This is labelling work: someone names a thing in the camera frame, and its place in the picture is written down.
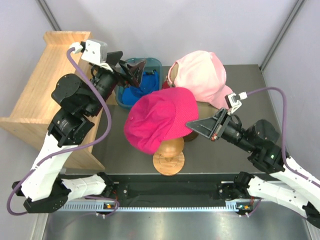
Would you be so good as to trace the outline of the blue cap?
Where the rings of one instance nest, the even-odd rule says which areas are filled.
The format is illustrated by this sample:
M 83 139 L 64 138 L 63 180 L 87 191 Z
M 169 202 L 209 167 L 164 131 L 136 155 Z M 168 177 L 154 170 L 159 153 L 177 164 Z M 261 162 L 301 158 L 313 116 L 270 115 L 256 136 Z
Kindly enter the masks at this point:
M 157 91 L 160 86 L 159 74 L 156 70 L 144 71 L 139 87 L 130 86 L 124 89 L 122 103 L 133 106 L 140 98 Z

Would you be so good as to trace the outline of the magenta cap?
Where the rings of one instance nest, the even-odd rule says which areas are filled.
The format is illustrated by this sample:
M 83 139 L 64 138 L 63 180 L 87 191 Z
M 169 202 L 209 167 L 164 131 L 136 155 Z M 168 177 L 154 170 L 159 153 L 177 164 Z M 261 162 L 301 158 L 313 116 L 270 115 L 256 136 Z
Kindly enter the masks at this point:
M 192 130 L 186 123 L 198 118 L 197 102 L 190 90 L 166 88 L 143 96 L 133 105 L 124 135 L 133 147 L 152 155 L 163 141 L 189 135 Z

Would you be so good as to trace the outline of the round wooden hat stand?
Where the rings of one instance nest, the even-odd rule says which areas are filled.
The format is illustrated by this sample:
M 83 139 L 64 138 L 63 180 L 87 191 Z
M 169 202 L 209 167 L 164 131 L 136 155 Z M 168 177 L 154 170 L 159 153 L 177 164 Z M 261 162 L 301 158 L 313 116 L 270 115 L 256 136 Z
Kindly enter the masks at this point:
M 178 174 L 185 165 L 184 145 L 182 137 L 163 141 L 153 155 L 154 168 L 164 176 Z

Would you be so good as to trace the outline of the khaki cap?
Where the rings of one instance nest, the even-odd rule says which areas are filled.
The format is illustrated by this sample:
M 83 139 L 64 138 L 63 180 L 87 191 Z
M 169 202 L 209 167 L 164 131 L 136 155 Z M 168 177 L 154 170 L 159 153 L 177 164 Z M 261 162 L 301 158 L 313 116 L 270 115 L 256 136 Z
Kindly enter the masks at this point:
M 177 78 L 178 71 L 179 71 L 179 65 L 177 62 L 175 62 L 171 66 L 169 73 L 168 73 L 168 76 L 167 76 L 167 82 L 170 87 L 175 87 L 175 80 Z

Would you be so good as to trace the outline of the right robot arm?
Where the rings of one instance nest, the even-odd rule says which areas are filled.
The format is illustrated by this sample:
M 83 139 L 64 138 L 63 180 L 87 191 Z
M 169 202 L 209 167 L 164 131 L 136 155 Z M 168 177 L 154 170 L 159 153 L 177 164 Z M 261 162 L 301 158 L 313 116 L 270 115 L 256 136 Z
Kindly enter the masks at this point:
M 315 179 L 305 170 L 302 173 L 307 178 L 297 174 L 302 167 L 277 145 L 280 134 L 269 121 L 261 119 L 244 129 L 237 115 L 222 108 L 215 115 L 190 121 L 186 126 L 213 142 L 224 139 L 248 152 L 247 159 L 256 169 L 288 185 L 288 188 L 280 187 L 242 171 L 233 180 L 233 192 L 237 197 L 249 195 L 274 202 L 319 228 L 320 192 L 312 184 Z

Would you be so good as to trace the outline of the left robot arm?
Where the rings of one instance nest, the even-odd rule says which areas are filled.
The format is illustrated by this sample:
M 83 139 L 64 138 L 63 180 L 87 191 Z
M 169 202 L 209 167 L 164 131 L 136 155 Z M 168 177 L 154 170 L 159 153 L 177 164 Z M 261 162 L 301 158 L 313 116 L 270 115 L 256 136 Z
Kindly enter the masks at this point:
M 26 214 L 53 213 L 67 202 L 80 199 L 106 199 L 114 183 L 104 172 L 74 179 L 59 174 L 71 153 L 101 142 L 111 130 L 111 113 L 106 104 L 114 88 L 138 87 L 146 60 L 130 64 L 123 53 L 108 53 L 100 62 L 89 61 L 91 78 L 78 64 L 76 73 L 63 75 L 51 97 L 58 103 L 45 134 L 42 148 L 26 176 L 12 184 L 12 196 L 24 197 Z

